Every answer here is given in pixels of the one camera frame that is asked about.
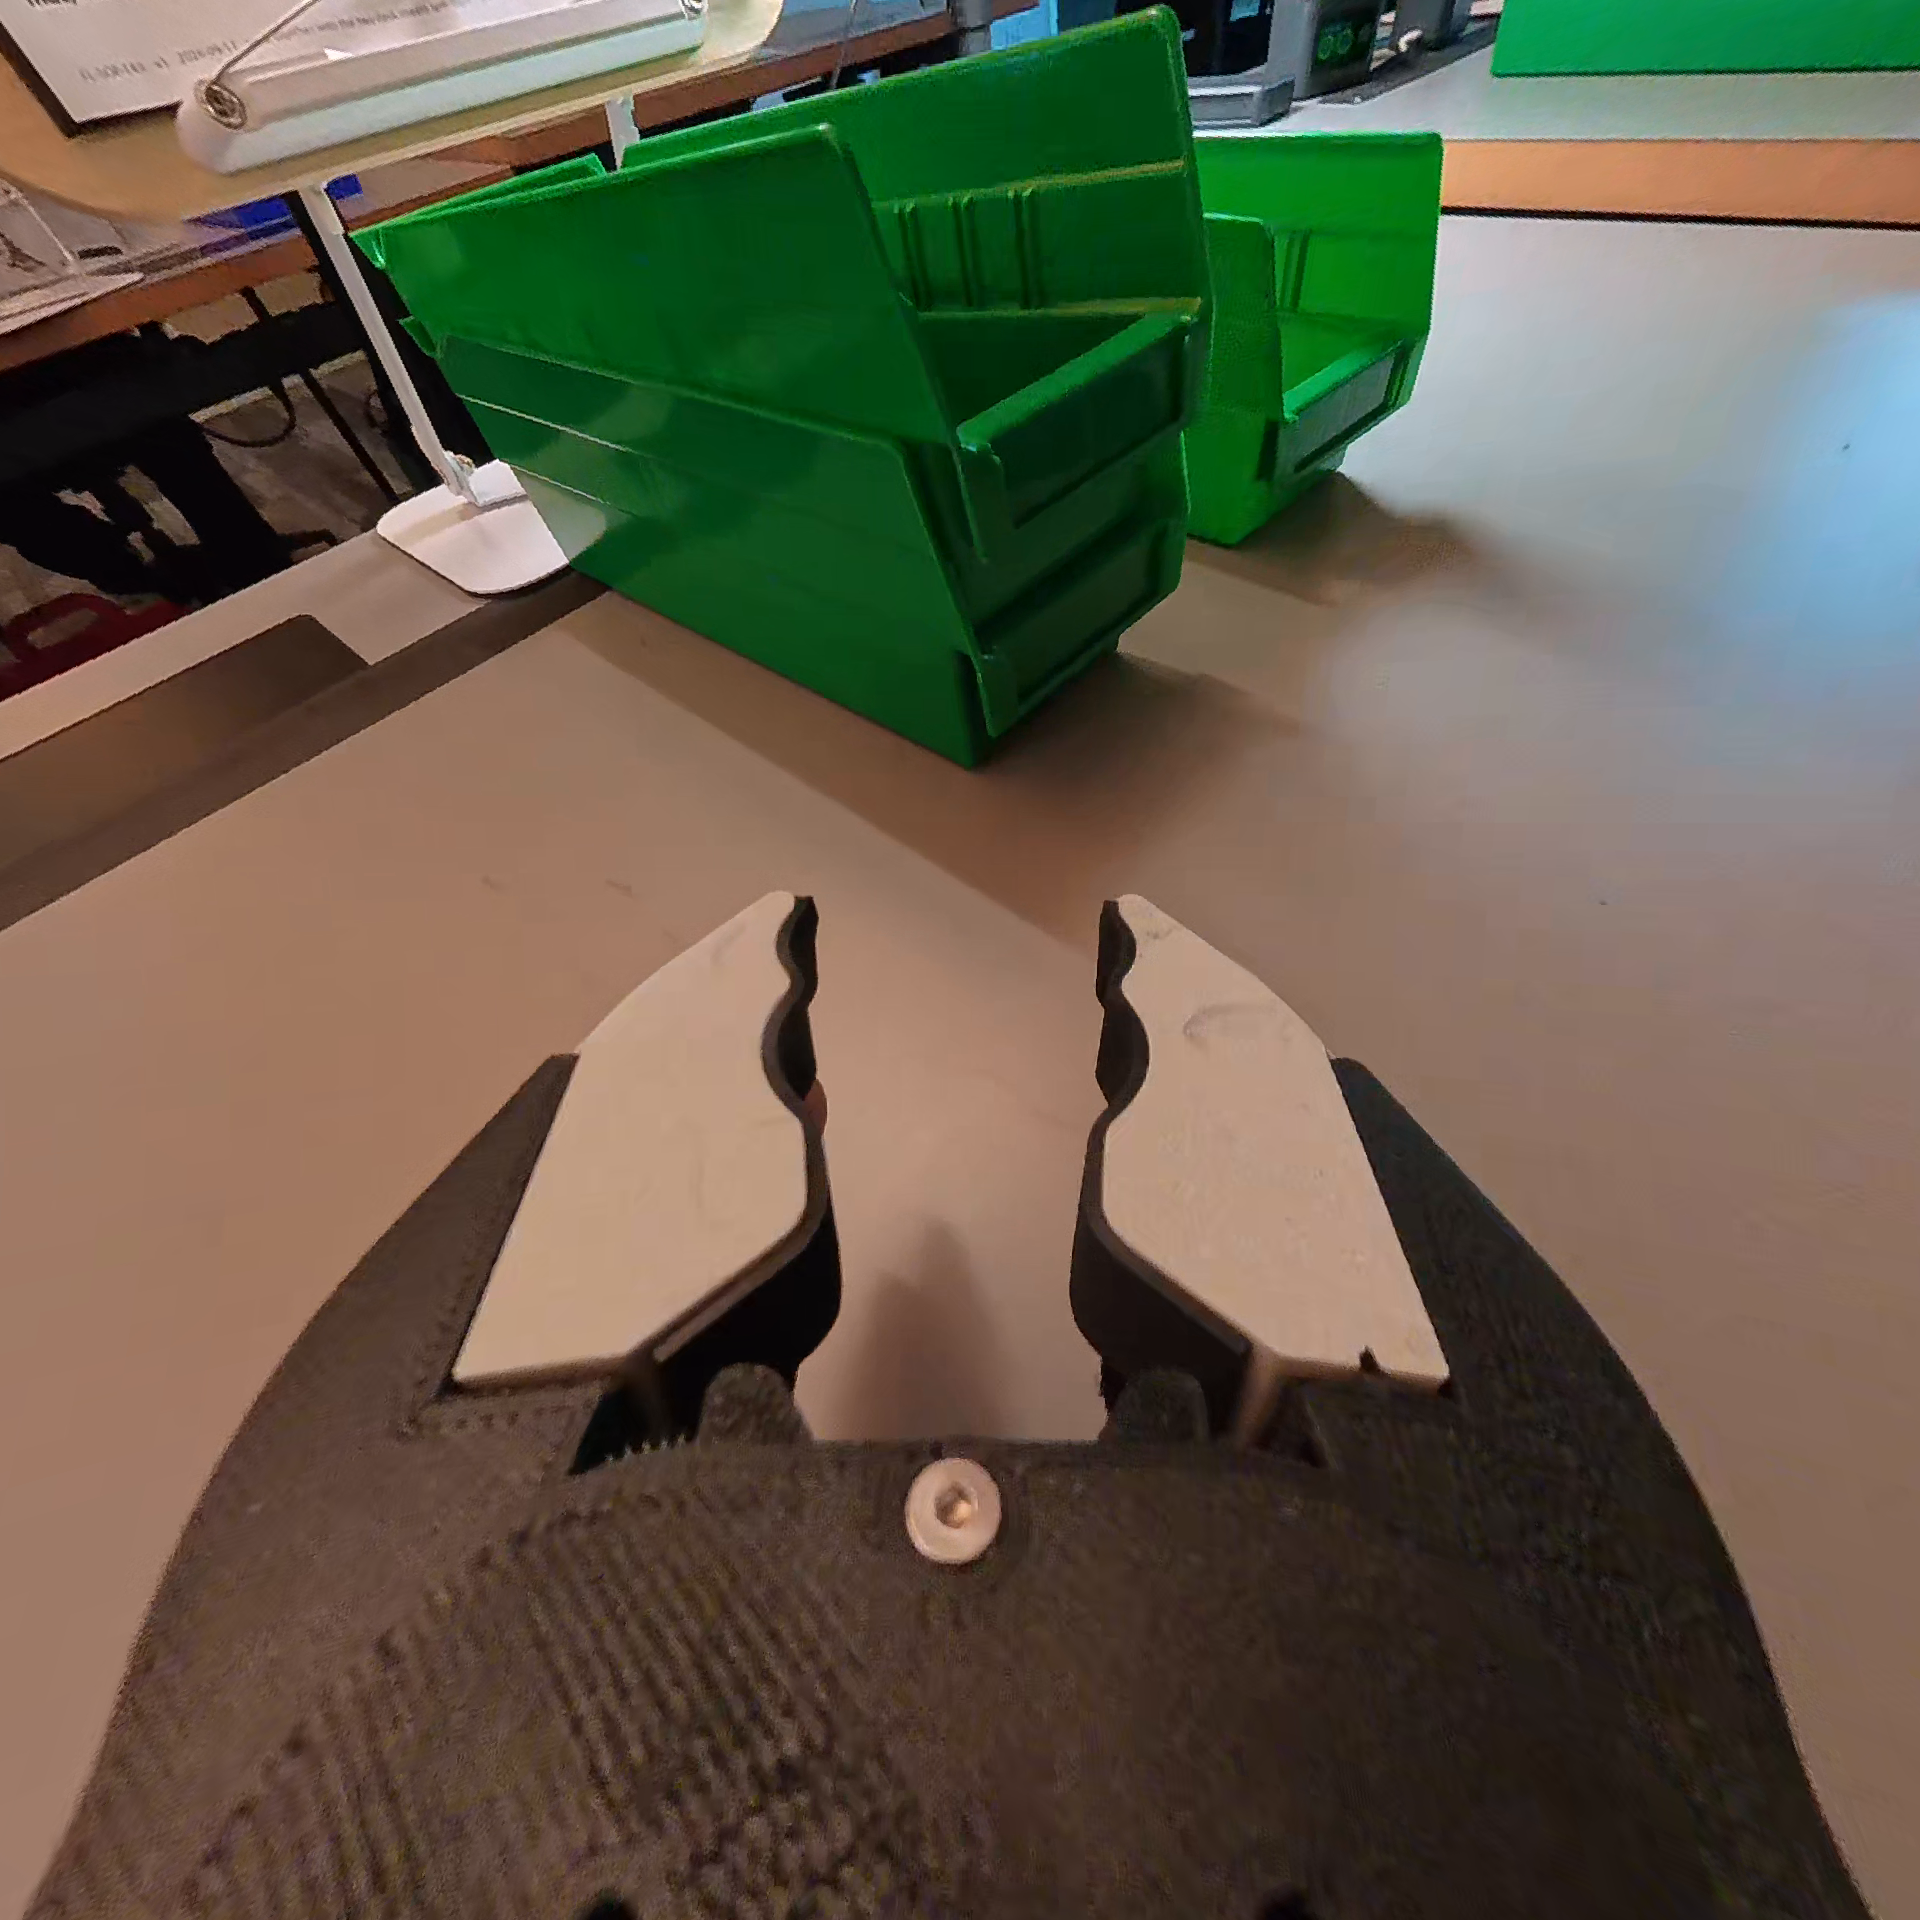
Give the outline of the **white page holder bar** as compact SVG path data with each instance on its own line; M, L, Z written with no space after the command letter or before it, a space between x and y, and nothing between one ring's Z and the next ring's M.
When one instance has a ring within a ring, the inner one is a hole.
M176 137L234 175L694 53L705 37L701 3L301 3L195 79Z

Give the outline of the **red fabric item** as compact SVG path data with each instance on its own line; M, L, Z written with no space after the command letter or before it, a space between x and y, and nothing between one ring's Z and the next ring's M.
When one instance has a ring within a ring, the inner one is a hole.
M2 621L2 699L107 655L176 615L174 604L126 606L97 591L62 591Z

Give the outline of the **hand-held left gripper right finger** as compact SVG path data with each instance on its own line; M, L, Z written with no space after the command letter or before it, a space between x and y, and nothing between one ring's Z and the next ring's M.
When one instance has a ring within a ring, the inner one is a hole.
M1294 1384L1440 1397L1450 1360L1312 1025L1131 894L1100 907L1096 998L1069 1308L1107 1403L1187 1375L1208 1430L1253 1445Z

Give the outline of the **white document stand frame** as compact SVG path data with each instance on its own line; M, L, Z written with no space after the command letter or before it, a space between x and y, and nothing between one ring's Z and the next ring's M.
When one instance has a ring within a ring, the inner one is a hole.
M294 212L326 269L326 283L353 309L389 421L405 423L414 451L430 468L432 484L390 505L376 524L377 536L469 597L502 597L560 576L570 555L514 468L502 461L476 463L445 446L325 175L313 174L300 183Z

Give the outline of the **green plastic storage bin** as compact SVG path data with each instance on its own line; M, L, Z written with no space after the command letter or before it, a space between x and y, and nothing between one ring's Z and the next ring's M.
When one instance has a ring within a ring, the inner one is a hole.
M1412 393L1433 321L1433 133L1198 135L1211 278L1188 536L1236 547Z
M672 400L955 468L988 551L1174 448L1210 267L1152 6L642 139L363 232L491 451L562 484Z
M1170 438L984 559L940 448L604 380L465 404L579 571L960 766L1180 581Z
M992 733L1182 581L1177 316L934 438L450 333L440 366L597 582L840 704L971 688Z

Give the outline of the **grey desk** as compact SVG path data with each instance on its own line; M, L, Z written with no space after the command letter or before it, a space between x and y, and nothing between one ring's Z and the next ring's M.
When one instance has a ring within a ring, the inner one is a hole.
M965 772L616 597L4 929L4 1916L258 1387L531 1069L774 888L832 1438L1080 1438L1098 911L1547 1260L1915 1916L1915 232L1450 217L1411 406Z

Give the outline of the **wood-edged table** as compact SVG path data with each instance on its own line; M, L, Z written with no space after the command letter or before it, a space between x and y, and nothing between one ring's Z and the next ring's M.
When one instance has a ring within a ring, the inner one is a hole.
M1493 48L1417 61L1221 137L1437 133L1457 212L1707 224L1917 227L1915 71L1536 78Z

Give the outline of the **stack of printed papers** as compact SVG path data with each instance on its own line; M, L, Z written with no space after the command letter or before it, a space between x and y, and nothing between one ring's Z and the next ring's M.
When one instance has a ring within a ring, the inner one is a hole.
M2 183L2 335L137 286L144 269L107 222Z

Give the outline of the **grey power station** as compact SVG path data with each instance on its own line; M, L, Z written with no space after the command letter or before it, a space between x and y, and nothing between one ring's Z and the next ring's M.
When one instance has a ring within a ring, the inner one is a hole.
M1387 12L1382 3L1187 5L1194 127L1264 127L1297 102L1363 85Z

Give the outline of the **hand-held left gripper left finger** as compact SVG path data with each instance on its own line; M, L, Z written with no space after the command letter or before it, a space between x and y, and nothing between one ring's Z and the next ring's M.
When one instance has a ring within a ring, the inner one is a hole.
M818 924L810 895L761 895L562 1063L448 1383L491 1409L580 1393L572 1469L691 1440L737 1366L792 1398L832 1329Z

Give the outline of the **green mat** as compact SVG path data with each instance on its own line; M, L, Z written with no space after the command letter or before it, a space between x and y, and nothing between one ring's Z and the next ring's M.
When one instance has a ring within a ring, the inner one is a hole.
M1501 79L1913 73L1915 3L1507 3Z

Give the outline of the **printed instruction sheet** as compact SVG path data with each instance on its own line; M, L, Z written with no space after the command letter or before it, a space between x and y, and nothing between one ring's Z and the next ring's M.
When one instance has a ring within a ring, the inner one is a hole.
M322 37L350 53L443 33L600 31L597 5L536 3L4 3L4 63L65 133L174 107L234 56Z

